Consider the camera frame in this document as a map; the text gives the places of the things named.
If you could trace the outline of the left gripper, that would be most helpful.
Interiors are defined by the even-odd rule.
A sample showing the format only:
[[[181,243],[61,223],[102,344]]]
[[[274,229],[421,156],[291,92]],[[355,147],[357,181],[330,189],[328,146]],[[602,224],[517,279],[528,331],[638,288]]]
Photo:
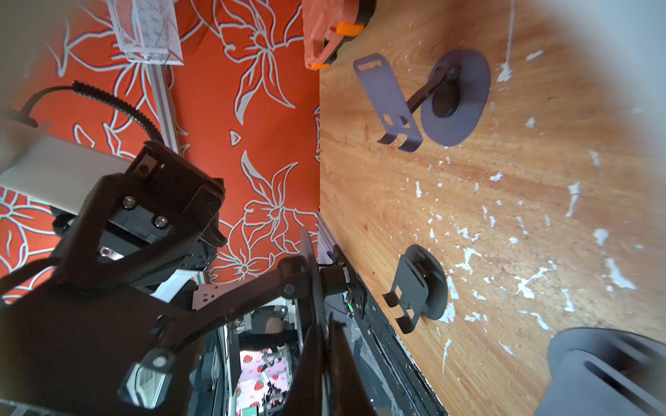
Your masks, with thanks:
[[[180,269],[203,270],[227,242],[218,228],[224,199],[222,179],[147,142],[125,173],[99,178],[83,202],[39,202],[60,242],[50,256],[3,277],[1,291],[51,269],[48,289],[102,299]]]

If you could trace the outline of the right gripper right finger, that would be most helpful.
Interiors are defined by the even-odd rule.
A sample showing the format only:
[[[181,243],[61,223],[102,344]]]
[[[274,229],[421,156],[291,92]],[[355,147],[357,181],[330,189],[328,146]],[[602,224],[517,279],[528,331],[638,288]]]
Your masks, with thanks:
[[[330,319],[329,372],[333,415],[374,415],[375,410],[364,390],[354,357],[347,342],[345,325]]]

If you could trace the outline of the dark grey phone stand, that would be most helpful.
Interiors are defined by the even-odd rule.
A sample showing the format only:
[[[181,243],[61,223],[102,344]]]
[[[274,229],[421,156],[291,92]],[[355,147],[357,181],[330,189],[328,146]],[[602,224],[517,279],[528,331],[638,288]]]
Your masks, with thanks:
[[[303,265],[317,264],[308,232],[301,234],[301,254]],[[1,313],[3,402],[56,414],[146,415],[128,386],[131,371],[143,367],[165,379],[153,414],[185,414],[199,342],[225,324],[186,325],[211,304],[186,311],[130,287],[80,298],[52,291],[48,282]],[[308,330],[317,325],[325,334],[320,293],[317,285],[314,298],[294,300],[310,308]]]
[[[403,315],[395,319],[404,334],[415,329],[421,317],[440,320],[449,303],[447,277],[437,259],[425,248],[412,244],[400,256],[390,291],[383,294],[390,308]]]

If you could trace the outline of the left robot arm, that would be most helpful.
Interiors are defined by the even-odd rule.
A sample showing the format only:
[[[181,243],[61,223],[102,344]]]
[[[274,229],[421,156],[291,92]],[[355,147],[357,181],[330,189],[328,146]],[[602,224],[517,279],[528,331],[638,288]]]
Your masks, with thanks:
[[[200,225],[197,237],[208,245],[224,243],[214,218],[224,199],[223,180],[206,176],[159,142],[146,142],[137,159],[127,161],[48,135],[30,140],[1,140],[2,187],[66,213],[82,216],[90,211],[101,215],[102,225],[107,225],[114,213],[112,206],[119,200],[111,197],[101,208],[94,208],[93,195],[98,182],[106,176],[124,174],[143,183],[122,191],[122,197],[133,198],[137,206],[147,206],[152,213],[166,213],[170,226],[175,226],[181,218]],[[319,266],[302,264],[306,258],[306,254],[286,258],[275,270],[217,297],[210,306],[193,315],[187,328],[218,328],[278,297],[314,298],[317,285],[322,296],[348,291],[357,312],[365,312],[369,291],[345,256],[339,258],[345,272],[331,284],[322,278]]]

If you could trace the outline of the purple phone stand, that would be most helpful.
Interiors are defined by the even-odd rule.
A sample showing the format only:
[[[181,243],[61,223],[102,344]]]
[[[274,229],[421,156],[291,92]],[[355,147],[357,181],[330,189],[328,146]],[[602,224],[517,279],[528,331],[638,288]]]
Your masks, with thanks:
[[[550,342],[552,382],[537,415],[664,415],[665,344],[615,329],[566,329]]]
[[[461,144],[475,130],[491,87],[487,59],[476,50],[444,55],[409,99],[383,55],[360,58],[353,69],[384,126],[378,142],[390,145],[405,135],[399,149],[407,153],[415,152],[424,136],[444,147]]]

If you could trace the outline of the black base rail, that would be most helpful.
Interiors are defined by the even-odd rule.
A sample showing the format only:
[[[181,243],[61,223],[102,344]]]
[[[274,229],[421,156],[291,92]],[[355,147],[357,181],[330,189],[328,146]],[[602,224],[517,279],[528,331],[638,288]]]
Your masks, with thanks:
[[[352,294],[348,303],[353,311],[347,311],[342,295],[327,296],[324,310],[345,324],[362,385],[376,413],[446,415],[447,410],[394,330],[392,320],[383,314],[339,247],[320,244],[317,254],[322,265],[343,265],[349,272]]]

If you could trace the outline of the orange tool case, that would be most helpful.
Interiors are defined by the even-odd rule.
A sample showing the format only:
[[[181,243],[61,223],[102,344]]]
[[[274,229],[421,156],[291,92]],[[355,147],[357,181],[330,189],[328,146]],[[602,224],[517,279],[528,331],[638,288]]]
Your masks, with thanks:
[[[376,9],[375,0],[304,0],[302,5],[305,67],[328,69],[338,50],[359,36]]]

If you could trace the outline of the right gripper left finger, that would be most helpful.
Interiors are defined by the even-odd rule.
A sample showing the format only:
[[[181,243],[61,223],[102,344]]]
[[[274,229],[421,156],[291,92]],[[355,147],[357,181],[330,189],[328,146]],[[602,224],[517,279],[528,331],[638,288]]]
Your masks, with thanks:
[[[330,415],[329,352],[324,331],[309,328],[284,415]]]

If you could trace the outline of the clear plastic bin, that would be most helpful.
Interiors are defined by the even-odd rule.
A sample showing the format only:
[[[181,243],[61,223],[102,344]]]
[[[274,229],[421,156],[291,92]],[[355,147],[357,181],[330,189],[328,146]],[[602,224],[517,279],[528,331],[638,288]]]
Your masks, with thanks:
[[[174,2],[106,1],[116,41],[129,62],[182,66]]]

